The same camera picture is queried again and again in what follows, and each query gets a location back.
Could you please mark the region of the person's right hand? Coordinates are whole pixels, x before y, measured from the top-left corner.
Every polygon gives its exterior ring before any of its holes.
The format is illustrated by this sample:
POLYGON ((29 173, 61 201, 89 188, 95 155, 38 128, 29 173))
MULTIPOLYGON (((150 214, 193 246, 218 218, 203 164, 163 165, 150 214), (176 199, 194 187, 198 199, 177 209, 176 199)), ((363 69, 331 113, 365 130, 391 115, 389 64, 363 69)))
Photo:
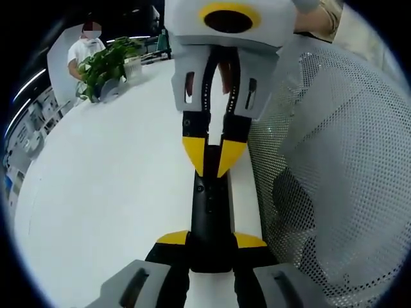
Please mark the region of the person's right hand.
POLYGON ((222 79, 222 92, 228 94, 232 89, 231 65, 229 62, 220 62, 218 68, 222 79))

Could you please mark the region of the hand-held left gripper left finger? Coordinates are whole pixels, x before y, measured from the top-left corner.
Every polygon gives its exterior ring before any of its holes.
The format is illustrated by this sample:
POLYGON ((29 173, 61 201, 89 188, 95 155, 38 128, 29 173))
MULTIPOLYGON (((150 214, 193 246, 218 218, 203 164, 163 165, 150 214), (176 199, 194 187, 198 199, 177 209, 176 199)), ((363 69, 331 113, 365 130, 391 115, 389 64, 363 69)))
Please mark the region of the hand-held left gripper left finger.
POLYGON ((134 260, 101 285, 88 307, 184 307, 189 289, 189 231, 160 237, 144 260, 134 260))

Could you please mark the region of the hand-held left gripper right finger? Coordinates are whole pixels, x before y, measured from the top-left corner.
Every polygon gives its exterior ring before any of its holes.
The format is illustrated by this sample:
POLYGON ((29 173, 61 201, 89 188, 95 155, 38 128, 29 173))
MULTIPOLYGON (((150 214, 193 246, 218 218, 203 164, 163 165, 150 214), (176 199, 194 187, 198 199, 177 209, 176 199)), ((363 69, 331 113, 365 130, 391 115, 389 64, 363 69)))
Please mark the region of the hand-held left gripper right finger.
POLYGON ((278 263, 266 242, 234 234, 234 291, 239 307, 324 307, 321 288, 288 263, 278 263))

